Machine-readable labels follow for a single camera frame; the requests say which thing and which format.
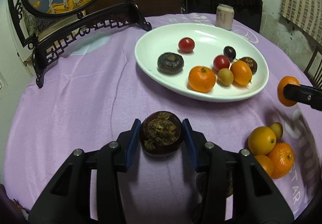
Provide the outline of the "white oval plate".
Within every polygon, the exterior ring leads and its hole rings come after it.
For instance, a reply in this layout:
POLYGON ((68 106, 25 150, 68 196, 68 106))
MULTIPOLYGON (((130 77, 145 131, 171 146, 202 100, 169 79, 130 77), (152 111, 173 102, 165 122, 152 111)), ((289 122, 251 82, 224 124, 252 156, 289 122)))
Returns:
POLYGON ((135 58, 140 69, 160 85, 189 98, 208 102, 234 102, 249 99, 259 94, 267 85, 269 70, 263 55, 257 49, 257 37, 248 29, 234 25, 232 31, 198 24, 177 23, 155 28, 143 35, 136 43, 135 58), (166 75, 158 70, 157 60, 163 53, 179 54, 179 41, 189 37, 195 42, 192 53, 181 54, 182 70, 175 75, 166 75), (188 74, 195 66, 213 68, 213 60, 223 53, 226 46, 236 51, 236 57, 251 57, 258 70, 249 85, 228 87, 215 84, 208 93, 192 90, 188 85, 188 74))

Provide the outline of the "dark mangosteen on plate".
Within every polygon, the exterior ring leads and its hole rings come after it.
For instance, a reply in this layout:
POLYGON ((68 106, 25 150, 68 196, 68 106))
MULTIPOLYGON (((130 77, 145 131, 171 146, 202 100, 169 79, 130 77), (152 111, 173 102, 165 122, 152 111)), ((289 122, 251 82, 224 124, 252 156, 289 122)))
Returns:
POLYGON ((179 73, 183 69, 184 60, 181 55, 166 52, 159 56, 157 66, 160 72, 173 75, 179 73))

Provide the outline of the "tan longan on cloth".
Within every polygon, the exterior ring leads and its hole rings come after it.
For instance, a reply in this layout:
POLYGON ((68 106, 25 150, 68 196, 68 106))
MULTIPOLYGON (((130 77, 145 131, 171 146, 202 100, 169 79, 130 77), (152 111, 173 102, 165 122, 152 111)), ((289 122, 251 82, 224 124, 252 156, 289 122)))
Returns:
POLYGON ((283 137, 283 133, 284 133, 284 130, 283 130, 283 126, 281 123, 279 122, 275 122, 275 123, 272 123, 269 128, 274 132, 274 134, 276 135, 276 139, 278 141, 281 140, 281 138, 283 137))

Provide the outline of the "pink beverage can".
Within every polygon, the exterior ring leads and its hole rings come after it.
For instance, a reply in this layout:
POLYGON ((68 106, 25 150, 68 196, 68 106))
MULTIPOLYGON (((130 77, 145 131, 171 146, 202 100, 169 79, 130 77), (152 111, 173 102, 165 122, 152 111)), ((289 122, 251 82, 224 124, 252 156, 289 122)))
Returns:
POLYGON ((216 26, 230 31, 232 29, 234 13, 232 6, 219 4, 216 12, 216 26))

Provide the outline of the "ribbed orange tangerine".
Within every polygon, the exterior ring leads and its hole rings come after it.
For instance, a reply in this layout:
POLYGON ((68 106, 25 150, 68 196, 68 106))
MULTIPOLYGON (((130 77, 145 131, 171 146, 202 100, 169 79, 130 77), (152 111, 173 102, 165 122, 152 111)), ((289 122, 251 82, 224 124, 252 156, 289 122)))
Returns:
POLYGON ((267 156, 274 166, 272 179, 279 179, 287 175, 295 161, 294 152, 287 143, 277 143, 267 156))

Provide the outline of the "brown passion fruit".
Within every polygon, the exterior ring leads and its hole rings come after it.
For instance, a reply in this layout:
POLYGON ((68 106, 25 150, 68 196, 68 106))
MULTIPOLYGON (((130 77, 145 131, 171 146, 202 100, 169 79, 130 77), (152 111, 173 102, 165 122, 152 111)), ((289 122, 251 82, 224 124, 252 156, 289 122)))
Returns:
POLYGON ((256 74, 256 72, 258 70, 258 64, 253 58, 251 58, 251 57, 242 57, 242 58, 240 58, 240 60, 245 62, 249 66, 249 68, 251 69, 253 75, 256 74))

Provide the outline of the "smooth orange fruit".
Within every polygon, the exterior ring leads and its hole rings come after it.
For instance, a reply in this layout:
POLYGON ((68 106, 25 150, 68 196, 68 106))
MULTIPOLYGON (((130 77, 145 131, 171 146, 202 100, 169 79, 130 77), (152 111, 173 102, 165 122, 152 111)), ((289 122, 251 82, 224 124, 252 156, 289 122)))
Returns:
POLYGON ((266 155, 256 155, 255 159, 262 166, 264 171, 268 174, 270 178, 272 178, 272 174, 274 171, 274 165, 271 159, 266 155))

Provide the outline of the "dark mangosteen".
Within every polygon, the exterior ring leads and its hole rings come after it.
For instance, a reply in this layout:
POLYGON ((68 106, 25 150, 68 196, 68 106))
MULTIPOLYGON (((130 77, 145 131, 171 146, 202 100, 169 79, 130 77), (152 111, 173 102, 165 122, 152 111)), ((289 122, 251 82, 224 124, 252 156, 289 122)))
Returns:
POLYGON ((183 69, 184 60, 181 55, 166 52, 159 56, 157 66, 160 72, 173 75, 179 73, 183 69))
POLYGON ((184 139, 180 119, 168 111, 158 111, 141 124, 139 140, 150 156, 169 156, 176 152, 184 139))
MULTIPOLYGON (((233 183, 232 183, 232 173, 231 171, 226 171, 225 173, 225 185, 221 185, 220 188, 226 188, 226 197, 229 198, 233 195, 233 183)), ((214 187, 218 190, 216 182, 211 178, 211 176, 204 172, 200 173, 196 177, 196 188, 200 193, 201 197, 204 197, 210 191, 210 188, 214 187)))

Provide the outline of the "dark cherry with stem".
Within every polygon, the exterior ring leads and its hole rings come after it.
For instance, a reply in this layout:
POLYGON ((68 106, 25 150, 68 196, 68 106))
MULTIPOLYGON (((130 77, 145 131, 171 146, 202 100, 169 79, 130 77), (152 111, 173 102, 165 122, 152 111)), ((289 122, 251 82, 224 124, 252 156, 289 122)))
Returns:
POLYGON ((231 46, 224 47, 223 53, 231 62, 236 59, 236 51, 231 46))

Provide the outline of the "orange tangerine on plate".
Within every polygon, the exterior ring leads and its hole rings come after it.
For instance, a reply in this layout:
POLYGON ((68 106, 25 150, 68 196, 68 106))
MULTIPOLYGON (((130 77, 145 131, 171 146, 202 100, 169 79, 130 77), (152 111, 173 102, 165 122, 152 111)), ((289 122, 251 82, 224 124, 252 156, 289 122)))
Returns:
POLYGON ((188 75, 188 85, 200 93, 209 92, 216 83, 216 74, 206 66, 195 66, 188 75))

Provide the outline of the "small tan longan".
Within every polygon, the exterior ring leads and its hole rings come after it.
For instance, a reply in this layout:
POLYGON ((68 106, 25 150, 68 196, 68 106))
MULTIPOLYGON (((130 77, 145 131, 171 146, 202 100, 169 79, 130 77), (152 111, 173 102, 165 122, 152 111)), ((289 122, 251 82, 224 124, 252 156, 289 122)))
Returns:
POLYGON ((229 68, 222 68, 218 72, 218 80, 224 86, 230 86, 234 81, 234 75, 229 68))

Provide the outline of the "yellow orange fruit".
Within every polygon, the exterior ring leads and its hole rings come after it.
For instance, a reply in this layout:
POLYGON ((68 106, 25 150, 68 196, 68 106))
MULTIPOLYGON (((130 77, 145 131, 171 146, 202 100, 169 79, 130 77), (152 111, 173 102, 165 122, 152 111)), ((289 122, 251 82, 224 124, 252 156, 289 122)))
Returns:
POLYGON ((276 145, 276 135, 267 126, 254 129, 248 137, 248 148, 253 155, 267 155, 276 145))

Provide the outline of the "deer painting screen stand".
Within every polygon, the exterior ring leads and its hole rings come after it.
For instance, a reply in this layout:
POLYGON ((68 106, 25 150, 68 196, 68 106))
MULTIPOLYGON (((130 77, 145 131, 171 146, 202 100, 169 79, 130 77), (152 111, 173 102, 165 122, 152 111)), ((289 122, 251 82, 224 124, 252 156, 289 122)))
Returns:
POLYGON ((23 47, 32 52, 32 65, 35 71, 35 82, 43 87, 46 68, 58 60, 66 47, 91 31, 101 28, 122 28, 136 24, 145 31, 152 26, 141 14, 135 0, 108 6, 102 10, 85 14, 84 11, 97 0, 8 0, 12 24, 23 47), (36 33, 25 36, 20 22, 24 12, 45 20, 63 19, 69 16, 75 20, 51 32, 40 39, 36 33))

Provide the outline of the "small orange tangerine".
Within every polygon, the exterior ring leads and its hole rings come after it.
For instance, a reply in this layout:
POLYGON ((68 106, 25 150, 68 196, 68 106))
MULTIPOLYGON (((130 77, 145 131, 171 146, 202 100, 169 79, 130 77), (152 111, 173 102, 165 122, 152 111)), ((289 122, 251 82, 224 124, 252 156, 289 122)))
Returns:
POLYGON ((284 87, 287 84, 291 84, 291 85, 296 85, 296 86, 300 86, 299 81, 292 76, 285 76, 283 77, 277 87, 277 96, 279 101, 286 107, 292 107, 294 105, 296 105, 296 101, 293 100, 288 100, 285 96, 284 96, 284 87))

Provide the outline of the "striped hanging cloth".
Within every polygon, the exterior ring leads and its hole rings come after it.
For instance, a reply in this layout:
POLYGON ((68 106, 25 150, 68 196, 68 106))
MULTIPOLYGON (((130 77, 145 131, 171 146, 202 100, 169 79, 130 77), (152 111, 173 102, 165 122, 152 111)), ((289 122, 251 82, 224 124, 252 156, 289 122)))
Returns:
POLYGON ((321 0, 282 0, 281 15, 321 44, 321 0))

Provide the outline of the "red cherry tomato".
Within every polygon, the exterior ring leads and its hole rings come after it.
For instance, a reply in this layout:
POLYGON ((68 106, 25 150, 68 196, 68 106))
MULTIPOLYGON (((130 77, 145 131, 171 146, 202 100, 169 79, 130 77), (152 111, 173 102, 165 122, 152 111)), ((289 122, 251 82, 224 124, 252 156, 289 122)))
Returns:
POLYGON ((185 53, 191 53, 194 50, 195 42, 191 38, 182 38, 178 44, 179 50, 185 53))
POLYGON ((228 69, 230 67, 230 60, 224 55, 218 55, 213 60, 213 67, 215 68, 216 71, 219 71, 223 68, 228 69))

